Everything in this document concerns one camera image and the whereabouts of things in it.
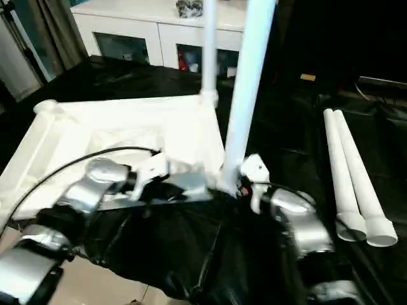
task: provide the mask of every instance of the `floor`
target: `floor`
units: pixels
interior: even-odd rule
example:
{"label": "floor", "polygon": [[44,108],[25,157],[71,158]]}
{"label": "floor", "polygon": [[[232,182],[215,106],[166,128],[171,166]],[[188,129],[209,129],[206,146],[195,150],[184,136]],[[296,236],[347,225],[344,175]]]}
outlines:
{"label": "floor", "polygon": [[[8,228],[0,252],[12,245],[19,232]],[[64,264],[64,277],[50,305],[125,305],[134,299],[143,305],[187,305],[161,290],[115,275],[79,257]]]}

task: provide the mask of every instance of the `red object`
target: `red object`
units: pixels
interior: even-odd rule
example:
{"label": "red object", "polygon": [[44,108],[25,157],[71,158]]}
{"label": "red object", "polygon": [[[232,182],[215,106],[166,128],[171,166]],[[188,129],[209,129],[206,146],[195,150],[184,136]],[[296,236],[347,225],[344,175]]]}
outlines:
{"label": "red object", "polygon": [[187,71],[188,66],[186,65],[184,55],[181,51],[178,51],[178,67],[181,71]]}

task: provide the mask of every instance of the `wall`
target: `wall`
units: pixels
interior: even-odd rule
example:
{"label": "wall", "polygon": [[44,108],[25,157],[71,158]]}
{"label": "wall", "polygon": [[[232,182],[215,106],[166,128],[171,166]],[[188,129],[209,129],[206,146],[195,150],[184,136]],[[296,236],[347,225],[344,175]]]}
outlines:
{"label": "wall", "polygon": [[0,79],[17,99],[21,100],[39,88],[39,83],[24,56],[0,18]]}

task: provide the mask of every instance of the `white pipe fitting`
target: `white pipe fitting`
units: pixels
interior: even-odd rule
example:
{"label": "white pipe fitting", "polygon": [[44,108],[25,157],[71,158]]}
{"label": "white pipe fitting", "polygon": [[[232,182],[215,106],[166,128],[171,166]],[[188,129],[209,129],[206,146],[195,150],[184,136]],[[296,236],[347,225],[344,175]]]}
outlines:
{"label": "white pipe fitting", "polygon": [[336,233],[346,241],[365,240],[366,226],[357,207],[352,180],[332,109],[324,111],[324,120],[335,192],[336,217],[341,220],[336,223]]}
{"label": "white pipe fitting", "polygon": [[242,48],[239,53],[235,89],[230,110],[228,136],[218,188],[237,192],[239,168],[243,162],[254,105],[273,22],[276,0],[247,3]]}
{"label": "white pipe fitting", "polygon": [[367,242],[375,247],[394,245],[397,234],[393,223],[383,213],[345,117],[341,110],[336,110],[334,116],[359,209],[366,223]]}
{"label": "white pipe fitting", "polygon": [[216,2],[205,0],[203,2],[203,57],[202,57],[202,88],[201,97],[204,103],[209,102],[217,106],[218,95],[216,91],[217,50],[216,50]]}

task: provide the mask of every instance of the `glass cabinet door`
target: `glass cabinet door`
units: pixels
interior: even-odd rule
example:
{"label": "glass cabinet door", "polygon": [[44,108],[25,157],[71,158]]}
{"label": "glass cabinet door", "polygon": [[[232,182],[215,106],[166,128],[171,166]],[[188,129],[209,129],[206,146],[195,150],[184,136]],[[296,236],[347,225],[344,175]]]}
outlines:
{"label": "glass cabinet door", "polygon": [[[177,44],[178,67],[183,71],[202,72],[202,48]],[[217,74],[221,77],[233,77],[237,70],[238,52],[217,50]]]}
{"label": "glass cabinet door", "polygon": [[102,56],[149,63],[145,39],[98,32],[94,35]]}

